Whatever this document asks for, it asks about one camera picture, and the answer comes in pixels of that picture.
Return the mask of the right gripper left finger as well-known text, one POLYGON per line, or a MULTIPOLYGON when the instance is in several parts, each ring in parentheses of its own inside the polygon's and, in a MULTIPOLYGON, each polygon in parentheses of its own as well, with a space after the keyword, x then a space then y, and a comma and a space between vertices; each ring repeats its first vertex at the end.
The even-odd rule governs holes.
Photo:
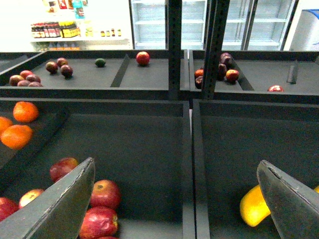
POLYGON ((95 179, 89 157, 32 202, 0 224, 2 239, 75 239, 88 208, 95 179))

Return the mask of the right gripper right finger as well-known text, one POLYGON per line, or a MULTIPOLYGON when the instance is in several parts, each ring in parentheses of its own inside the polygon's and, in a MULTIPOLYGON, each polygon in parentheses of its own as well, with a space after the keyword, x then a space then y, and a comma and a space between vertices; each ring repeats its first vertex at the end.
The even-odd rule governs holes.
POLYGON ((257 179, 271 218, 282 239, 319 237, 319 194, 266 160, 257 179))

